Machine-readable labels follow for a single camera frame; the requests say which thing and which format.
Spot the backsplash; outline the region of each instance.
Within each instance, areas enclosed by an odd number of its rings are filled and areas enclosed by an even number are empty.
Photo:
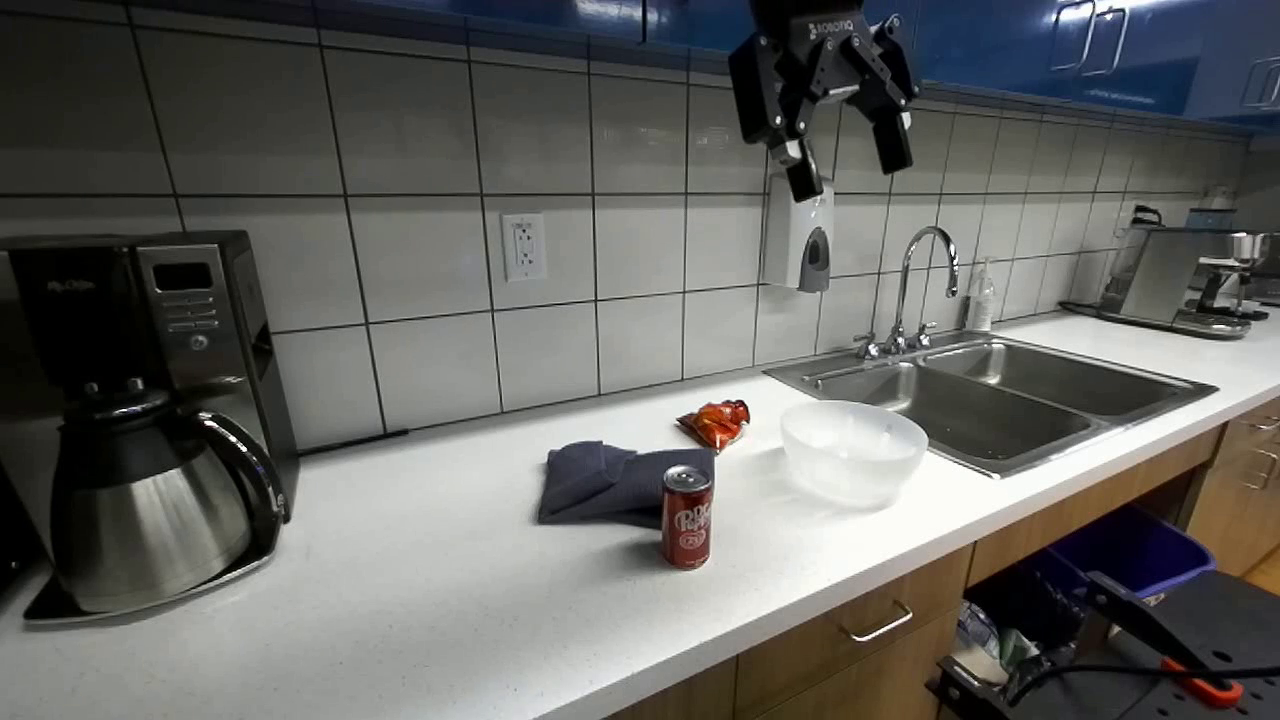
[[[0,5],[0,236],[246,228],[304,450],[882,337],[930,219],[1000,319],[1095,299],[1137,202],[1175,219],[1243,166],[1223,132],[923,101],[882,179],[828,108],[832,288],[790,298],[761,288],[768,166],[715,76],[54,9]],[[507,279],[507,212],[543,217],[549,279]],[[919,316],[960,326],[923,253]]]

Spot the stainless steel sink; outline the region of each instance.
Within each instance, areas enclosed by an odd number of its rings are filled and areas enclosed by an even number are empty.
[[[773,375],[810,398],[905,411],[936,451],[991,477],[1025,472],[1112,424],[1148,422],[1212,392],[991,337],[894,360],[832,357]]]
[[[972,375],[978,383],[1040,398],[1046,404],[1087,411],[1104,424],[1137,424],[1181,404],[1190,404],[1216,388],[1181,375],[1157,375],[1140,368],[1081,360],[1009,339],[969,339],[919,357],[923,368]]]
[[[775,375],[817,398],[905,411],[936,451],[996,477],[1030,469],[1104,430],[1092,416],[919,363],[790,368]]]

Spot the dark towel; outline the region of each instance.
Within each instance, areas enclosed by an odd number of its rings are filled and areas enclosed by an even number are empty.
[[[662,472],[673,466],[692,466],[709,480],[715,477],[715,456],[709,450],[679,451],[627,451],[599,440],[564,445],[549,451],[543,501],[535,508],[540,525],[648,525],[658,528],[662,516]]]

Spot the kitchen counter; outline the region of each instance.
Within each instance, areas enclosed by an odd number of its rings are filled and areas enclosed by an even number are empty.
[[[603,715],[1280,392],[1275,319],[1230,345],[1081,316],[1000,337],[1221,392],[1010,480],[928,451],[882,514],[789,484],[775,424],[807,398],[768,375],[312,456],[278,558],[232,589],[135,624],[27,634],[30,573],[0,610],[0,715]],[[715,461],[709,569],[668,569],[648,528],[533,525],[549,450],[685,450],[676,416],[726,398],[757,422]]]

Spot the cable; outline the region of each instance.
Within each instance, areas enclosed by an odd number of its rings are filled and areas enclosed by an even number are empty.
[[[1050,665],[1046,674],[1035,674],[1025,688],[1017,688],[1009,696],[1009,710],[1017,710],[1030,688],[1046,685],[1050,676],[1166,676],[1166,680],[1181,680],[1181,676],[1204,676],[1204,674],[1166,674],[1166,669],[1137,669],[1137,665]],[[1249,676],[1280,676],[1280,665],[1270,669],[1212,669],[1207,676],[1216,680],[1249,680]]]

